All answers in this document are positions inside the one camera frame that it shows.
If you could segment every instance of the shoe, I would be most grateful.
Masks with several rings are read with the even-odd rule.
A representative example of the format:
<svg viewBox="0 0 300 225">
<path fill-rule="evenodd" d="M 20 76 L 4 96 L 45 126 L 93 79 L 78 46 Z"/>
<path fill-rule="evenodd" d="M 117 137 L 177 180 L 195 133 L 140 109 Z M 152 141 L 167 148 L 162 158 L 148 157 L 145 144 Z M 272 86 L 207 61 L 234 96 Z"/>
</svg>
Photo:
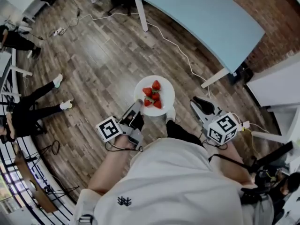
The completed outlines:
<svg viewBox="0 0 300 225">
<path fill-rule="evenodd" d="M 60 109 L 61 110 L 66 110 L 66 109 L 68 109 L 68 108 L 72 108 L 72 103 L 71 103 L 71 100 L 68 100 L 67 102 L 65 102 L 65 103 L 61 103 L 60 104 Z"/>
<path fill-rule="evenodd" d="M 95 2 L 97 2 L 98 0 L 90 0 L 92 2 L 92 4 L 94 4 Z"/>
<path fill-rule="evenodd" d="M 173 122 L 175 122 L 176 111 L 175 111 L 175 108 L 173 106 L 167 111 L 166 115 L 167 115 L 166 122 L 168 122 L 169 120 L 172 120 Z"/>
<path fill-rule="evenodd" d="M 36 49 L 32 50 L 32 57 L 37 58 L 41 53 L 41 48 L 37 47 Z"/>
<path fill-rule="evenodd" d="M 53 79 L 55 88 L 60 87 L 60 82 L 62 81 L 62 74 L 60 73 L 56 78 Z"/>
</svg>

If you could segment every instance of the white shoe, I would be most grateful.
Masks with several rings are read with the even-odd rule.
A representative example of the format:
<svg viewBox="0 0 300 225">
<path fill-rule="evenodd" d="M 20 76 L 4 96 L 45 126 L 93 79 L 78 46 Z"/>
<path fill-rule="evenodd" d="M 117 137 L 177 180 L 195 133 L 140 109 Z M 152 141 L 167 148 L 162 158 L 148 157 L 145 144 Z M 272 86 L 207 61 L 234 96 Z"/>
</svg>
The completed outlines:
<svg viewBox="0 0 300 225">
<path fill-rule="evenodd" d="M 68 108 L 72 108 L 72 103 L 71 103 L 71 100 L 68 100 L 67 102 L 65 102 L 65 103 L 61 103 L 60 104 L 60 109 L 61 110 L 66 110 L 66 109 L 68 109 Z"/>
<path fill-rule="evenodd" d="M 175 122 L 175 117 L 176 117 L 176 111 L 175 108 L 172 106 L 168 111 L 167 111 L 167 121 L 172 120 L 173 122 Z"/>
<path fill-rule="evenodd" d="M 54 86 L 56 88 L 59 88 L 61 81 L 62 81 L 62 74 L 60 73 L 56 78 L 53 79 Z"/>
<path fill-rule="evenodd" d="M 93 4 L 95 3 L 95 2 L 97 2 L 98 0 L 90 0 Z"/>
</svg>

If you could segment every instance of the white t-shirt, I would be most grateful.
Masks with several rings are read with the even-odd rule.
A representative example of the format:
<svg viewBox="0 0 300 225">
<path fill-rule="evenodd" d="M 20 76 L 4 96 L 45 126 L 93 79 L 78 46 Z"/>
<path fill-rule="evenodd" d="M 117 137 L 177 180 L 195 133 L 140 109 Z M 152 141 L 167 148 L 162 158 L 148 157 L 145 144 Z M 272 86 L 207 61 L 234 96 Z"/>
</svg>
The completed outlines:
<svg viewBox="0 0 300 225">
<path fill-rule="evenodd" d="M 163 138 L 104 196 L 82 190 L 73 219 L 94 209 L 98 225 L 251 225 L 240 189 L 212 171 L 203 147 Z"/>
</svg>

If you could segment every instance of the plate of strawberries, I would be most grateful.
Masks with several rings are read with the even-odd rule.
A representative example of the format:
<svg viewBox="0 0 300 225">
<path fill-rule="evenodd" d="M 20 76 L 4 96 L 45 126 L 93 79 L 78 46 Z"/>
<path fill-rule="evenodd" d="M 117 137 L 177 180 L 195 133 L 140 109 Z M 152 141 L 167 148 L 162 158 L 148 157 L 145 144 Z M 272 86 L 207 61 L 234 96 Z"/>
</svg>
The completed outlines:
<svg viewBox="0 0 300 225">
<path fill-rule="evenodd" d="M 174 104 L 175 91 L 164 77 L 152 75 L 143 78 L 135 87 L 134 100 L 144 101 L 141 112 L 156 117 L 165 114 Z"/>
</svg>

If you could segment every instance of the black hair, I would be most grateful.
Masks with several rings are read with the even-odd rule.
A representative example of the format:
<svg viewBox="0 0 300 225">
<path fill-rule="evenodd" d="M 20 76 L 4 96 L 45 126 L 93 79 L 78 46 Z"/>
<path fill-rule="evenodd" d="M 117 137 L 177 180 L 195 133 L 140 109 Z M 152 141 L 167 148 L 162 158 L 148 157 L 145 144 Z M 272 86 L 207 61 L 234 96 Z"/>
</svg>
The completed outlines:
<svg viewBox="0 0 300 225">
<path fill-rule="evenodd" d="M 292 173 L 287 179 L 287 189 L 290 193 L 295 192 L 300 185 L 300 172 Z"/>
</svg>

